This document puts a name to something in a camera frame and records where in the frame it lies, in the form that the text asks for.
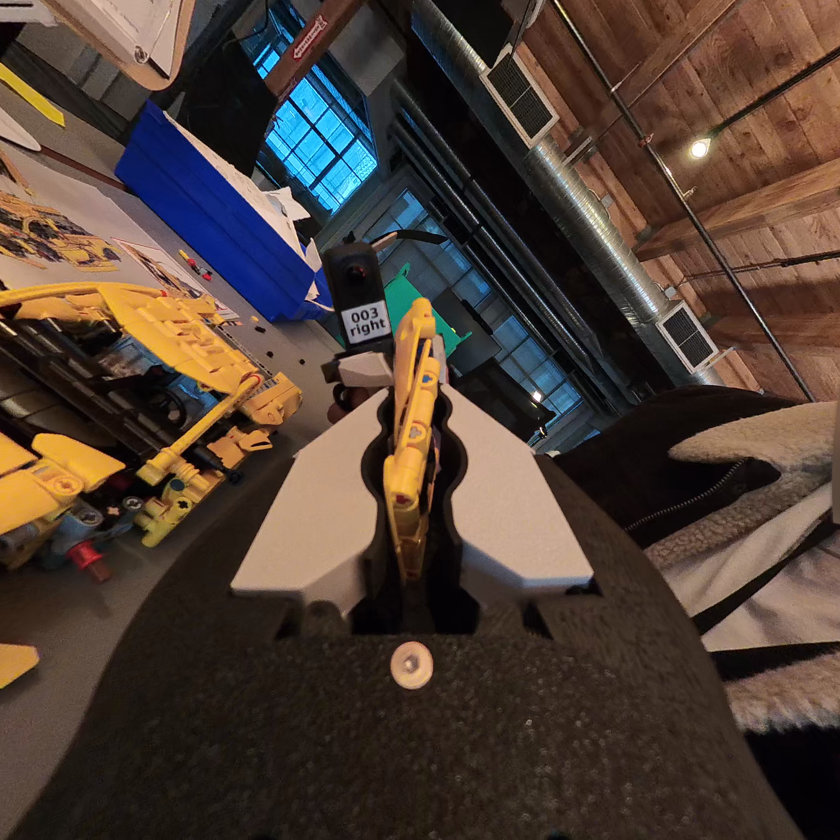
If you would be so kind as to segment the large paned window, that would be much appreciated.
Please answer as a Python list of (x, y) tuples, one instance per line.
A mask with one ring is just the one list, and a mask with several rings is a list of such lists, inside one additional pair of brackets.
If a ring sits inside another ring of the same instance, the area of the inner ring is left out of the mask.
[(327, 56), (301, 80), (272, 118), (255, 168), (320, 222), (335, 215), (377, 170), (361, 91)]

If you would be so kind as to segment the green board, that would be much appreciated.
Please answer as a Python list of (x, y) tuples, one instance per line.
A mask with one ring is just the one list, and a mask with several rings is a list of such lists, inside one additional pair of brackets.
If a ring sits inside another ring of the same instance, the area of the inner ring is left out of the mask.
[[(400, 322), (409, 312), (415, 300), (422, 297), (422, 294), (408, 278), (410, 269), (411, 264), (406, 262), (399, 269), (396, 276), (384, 287), (385, 304), (392, 322), (394, 335), (396, 335)], [(455, 352), (460, 344), (467, 341), (473, 335), (471, 330), (467, 330), (464, 333), (457, 332), (435, 307), (433, 307), (433, 315), (436, 323), (436, 331), (444, 338), (447, 356)]]

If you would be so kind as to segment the black upright panel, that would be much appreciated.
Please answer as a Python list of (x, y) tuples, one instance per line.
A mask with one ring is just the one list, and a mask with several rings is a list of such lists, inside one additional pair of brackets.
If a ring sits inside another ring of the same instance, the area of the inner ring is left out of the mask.
[(236, 38), (228, 36), (187, 84), (175, 120), (251, 177), (277, 98)]

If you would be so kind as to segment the person's white shirt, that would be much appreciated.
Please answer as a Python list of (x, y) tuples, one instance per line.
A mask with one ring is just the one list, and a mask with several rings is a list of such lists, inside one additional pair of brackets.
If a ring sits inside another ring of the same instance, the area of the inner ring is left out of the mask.
[(826, 483), (724, 548), (664, 572), (711, 654), (839, 640), (838, 526)]

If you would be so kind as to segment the white document stand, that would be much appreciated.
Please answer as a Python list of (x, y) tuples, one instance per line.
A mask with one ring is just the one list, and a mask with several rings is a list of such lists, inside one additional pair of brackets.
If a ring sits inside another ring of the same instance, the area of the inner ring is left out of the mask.
[(125, 141), (182, 68), (194, 1), (2, 2), (2, 66), (57, 110)]

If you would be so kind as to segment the white vent grille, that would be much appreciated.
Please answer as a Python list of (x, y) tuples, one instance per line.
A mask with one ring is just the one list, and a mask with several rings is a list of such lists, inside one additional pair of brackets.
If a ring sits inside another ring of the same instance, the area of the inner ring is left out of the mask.
[(704, 371), (719, 356), (717, 345), (685, 301), (659, 318), (656, 328), (691, 374)]
[(480, 78), (527, 149), (538, 145), (559, 121), (552, 102), (509, 45)]

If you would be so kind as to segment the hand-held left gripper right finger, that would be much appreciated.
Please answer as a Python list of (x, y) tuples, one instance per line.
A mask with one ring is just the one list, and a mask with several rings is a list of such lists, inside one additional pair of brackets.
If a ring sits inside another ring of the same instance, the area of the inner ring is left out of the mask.
[(453, 386), (441, 393), (466, 455), (449, 502), (462, 544), (460, 587), (491, 606), (588, 586), (592, 566), (531, 448)]

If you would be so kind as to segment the loose yellow brick panel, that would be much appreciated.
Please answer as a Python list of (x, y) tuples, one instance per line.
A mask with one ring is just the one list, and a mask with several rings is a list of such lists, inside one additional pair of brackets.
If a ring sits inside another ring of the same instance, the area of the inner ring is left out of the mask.
[(0, 644), (1, 690), (34, 669), (40, 660), (36, 647), (23, 644)]

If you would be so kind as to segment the silver ventilation duct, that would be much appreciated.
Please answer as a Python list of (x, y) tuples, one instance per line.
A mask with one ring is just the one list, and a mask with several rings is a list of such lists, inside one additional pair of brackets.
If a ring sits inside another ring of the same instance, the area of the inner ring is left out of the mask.
[(722, 385), (710, 364), (690, 372), (658, 329), (675, 306), (654, 283), (601, 203), (545, 137), (528, 148), (481, 80), (486, 64), (430, 1), (413, 2), (412, 28), (598, 284), (676, 385)]

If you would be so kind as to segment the yellow toy brick car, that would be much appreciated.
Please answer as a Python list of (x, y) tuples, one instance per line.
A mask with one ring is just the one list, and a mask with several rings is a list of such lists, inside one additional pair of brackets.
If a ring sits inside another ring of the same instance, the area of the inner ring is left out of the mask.
[(301, 405), (209, 296), (115, 282), (2, 291), (1, 554), (102, 582), (107, 543), (153, 548)]

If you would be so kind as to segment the blue plastic bin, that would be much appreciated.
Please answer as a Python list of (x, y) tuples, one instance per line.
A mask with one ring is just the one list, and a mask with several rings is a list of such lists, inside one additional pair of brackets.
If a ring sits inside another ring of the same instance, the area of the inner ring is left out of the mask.
[[(181, 144), (178, 132), (169, 132), (161, 114), (164, 112), (152, 101), (147, 101), (134, 124), (129, 141), (116, 168), (116, 176), (137, 197), (166, 222), (210, 267), (221, 273), (226, 282), (240, 297), (265, 307), (268, 300), (280, 302), (280, 292), (272, 290), (263, 280), (257, 291), (243, 297), (245, 280), (229, 282), (223, 270), (235, 268), (234, 261), (228, 261), (222, 250), (222, 230), (214, 223), (212, 216), (204, 213), (200, 204), (198, 189), (202, 183), (197, 175), (179, 179), (181, 167), (186, 162), (185, 146)], [(285, 319), (269, 320), (286, 321)]]

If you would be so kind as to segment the grey desk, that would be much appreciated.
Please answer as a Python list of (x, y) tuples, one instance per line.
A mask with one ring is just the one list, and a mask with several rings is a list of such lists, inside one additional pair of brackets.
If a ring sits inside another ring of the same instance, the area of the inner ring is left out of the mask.
[[(193, 256), (172, 229), (141, 200), (121, 187), (113, 176), (123, 147), (70, 114), (66, 127), (48, 121), (24, 99), (2, 86), (2, 109), (42, 146), (24, 150), (45, 166), (97, 186), (163, 249), (179, 249)], [(245, 317), (231, 328), (246, 349), (260, 357), (272, 372), (281, 372), (303, 392), (297, 414), (284, 424), (275, 447), (245, 466), (240, 488), (223, 488), (190, 515), (159, 548), (143, 549), (139, 539), (122, 539), (113, 555), (113, 578), (95, 584), (80, 572), (22, 571), (2, 583), (3, 640), (33, 644), (41, 662), (31, 675), (2, 690), (2, 758), (25, 767), (58, 761), (75, 735), (113, 649), (140, 606), (162, 576), (182, 554), (227, 524), (240, 502), (246, 511), (255, 485), (280, 476), (284, 461), (326, 429), (330, 389), (320, 370), (338, 344), (318, 322), (269, 324), (250, 321), (257, 311), (229, 286), (220, 273), (208, 284), (215, 294)], [(255, 331), (255, 326), (266, 333)], [(299, 365), (300, 358), (306, 359)]]

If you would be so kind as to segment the yellow brick panel assembly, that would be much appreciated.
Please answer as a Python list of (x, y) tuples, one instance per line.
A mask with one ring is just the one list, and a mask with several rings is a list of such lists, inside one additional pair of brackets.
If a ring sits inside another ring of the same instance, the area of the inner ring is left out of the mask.
[(419, 422), (406, 425), (383, 467), (386, 513), (404, 582), (419, 581), (422, 576), (437, 467), (430, 427)]

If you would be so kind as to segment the wooden post with red label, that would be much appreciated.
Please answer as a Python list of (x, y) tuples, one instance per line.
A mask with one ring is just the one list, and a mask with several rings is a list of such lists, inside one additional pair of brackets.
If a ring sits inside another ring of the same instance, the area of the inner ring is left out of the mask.
[(265, 78), (276, 105), (287, 100), (310, 69), (328, 51), (365, 1), (323, 1)]

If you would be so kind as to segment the black ceiling pipe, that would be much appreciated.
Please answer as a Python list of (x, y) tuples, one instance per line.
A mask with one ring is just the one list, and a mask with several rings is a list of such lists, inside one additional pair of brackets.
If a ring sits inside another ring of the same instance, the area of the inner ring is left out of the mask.
[(617, 88), (611, 83), (602, 65), (595, 57), (595, 54), (592, 51), (592, 49), (585, 42), (581, 31), (574, 24), (569, 12), (565, 9), (563, 4), (560, 1), (552, 1), (551, 4), (554, 10), (556, 11), (557, 15), (560, 17), (561, 23), (563, 24), (566, 31), (569, 33), (574, 44), (583, 55), (589, 68), (591, 68), (591, 70), (595, 74), (595, 77), (600, 82), (601, 87), (604, 89), (609, 99), (609, 102), (616, 107), (616, 109), (618, 110), (619, 117), (632, 131), (633, 136), (637, 141), (637, 145), (643, 152), (645, 152), (652, 166), (656, 169), (656, 172), (658, 173), (659, 177), (667, 185), (670, 194), (675, 198), (677, 204), (684, 212), (684, 215), (689, 221), (689, 224), (699, 235), (701, 243), (710, 252), (710, 256), (715, 260), (723, 275), (728, 279), (730, 286), (737, 292), (741, 301), (747, 307), (754, 320), (758, 323), (759, 329), (761, 330), (762, 334), (765, 338), (768, 339), (773, 351), (776, 353), (786, 370), (791, 374), (794, 383), (803, 393), (805, 399), (809, 403), (815, 403), (816, 397), (806, 384), (805, 379), (796, 369), (789, 355), (784, 351), (782, 344), (779, 342), (774, 332), (771, 330), (770, 325), (767, 323), (761, 311), (753, 303), (753, 300), (750, 298), (746, 288), (737, 278), (736, 274), (734, 273), (733, 267), (729, 264), (727, 258), (723, 255), (718, 245), (716, 244), (712, 236), (709, 234), (706, 226), (700, 221), (700, 218), (698, 217), (696, 212), (688, 204), (685, 192), (680, 188), (673, 173), (668, 168), (664, 159), (653, 145), (653, 136), (644, 132), (643, 128), (634, 117), (631, 108), (625, 103), (625, 101), (619, 95)]

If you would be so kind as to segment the yellow paper slip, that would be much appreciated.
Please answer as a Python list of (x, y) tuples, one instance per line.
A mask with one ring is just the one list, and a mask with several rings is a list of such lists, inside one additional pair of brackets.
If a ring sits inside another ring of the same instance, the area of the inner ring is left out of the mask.
[(67, 126), (65, 114), (45, 96), (31, 87), (21, 77), (1, 63), (1, 82), (24, 99), (32, 108), (38, 111), (48, 121), (64, 129)]

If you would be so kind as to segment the open instruction booklet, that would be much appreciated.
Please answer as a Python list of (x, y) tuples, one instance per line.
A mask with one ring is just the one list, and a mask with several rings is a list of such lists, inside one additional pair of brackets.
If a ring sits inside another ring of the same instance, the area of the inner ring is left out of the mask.
[(2, 143), (1, 280), (6, 290), (118, 282), (198, 299), (208, 294), (96, 185)]

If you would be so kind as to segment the white paper sheets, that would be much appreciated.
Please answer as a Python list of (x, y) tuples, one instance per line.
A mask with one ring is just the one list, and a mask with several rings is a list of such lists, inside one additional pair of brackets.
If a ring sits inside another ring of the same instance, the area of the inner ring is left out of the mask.
[(162, 118), (169, 132), (178, 132), (185, 146), (185, 163), (179, 179), (197, 175), (204, 213), (212, 216), (222, 232), (223, 255), (235, 268), (223, 270), (227, 280), (245, 280), (246, 298), (263, 280), (280, 292), (265, 307), (251, 299), (271, 321), (323, 319), (333, 312), (333, 302), (323, 274), (322, 260), (313, 238), (304, 244), (298, 223), (310, 221), (309, 212), (287, 186), (267, 192), (251, 177), (236, 170), (204, 142), (184, 129), (166, 112)]

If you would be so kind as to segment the black monitor screen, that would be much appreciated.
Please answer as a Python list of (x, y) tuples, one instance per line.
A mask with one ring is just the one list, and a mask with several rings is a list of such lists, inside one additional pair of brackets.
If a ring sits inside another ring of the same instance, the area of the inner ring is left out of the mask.
[(458, 336), (454, 351), (446, 351), (448, 363), (457, 375), (466, 375), (497, 357), (501, 351), (499, 342), (467, 301), (447, 289), (433, 299), (432, 304), (436, 314), (442, 316)]

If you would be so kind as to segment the person's right forearm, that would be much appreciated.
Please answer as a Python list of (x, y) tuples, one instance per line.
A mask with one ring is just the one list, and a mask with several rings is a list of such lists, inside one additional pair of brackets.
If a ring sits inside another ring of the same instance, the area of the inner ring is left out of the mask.
[(553, 462), (624, 530), (676, 500), (666, 395), (653, 397)]

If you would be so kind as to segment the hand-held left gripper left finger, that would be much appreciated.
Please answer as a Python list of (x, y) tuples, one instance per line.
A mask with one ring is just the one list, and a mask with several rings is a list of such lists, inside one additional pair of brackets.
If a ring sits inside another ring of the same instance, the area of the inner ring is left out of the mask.
[(362, 601), (362, 555), (377, 524), (362, 458), (382, 430), (388, 394), (373, 394), (299, 450), (231, 581), (234, 595), (328, 602), (343, 616)]

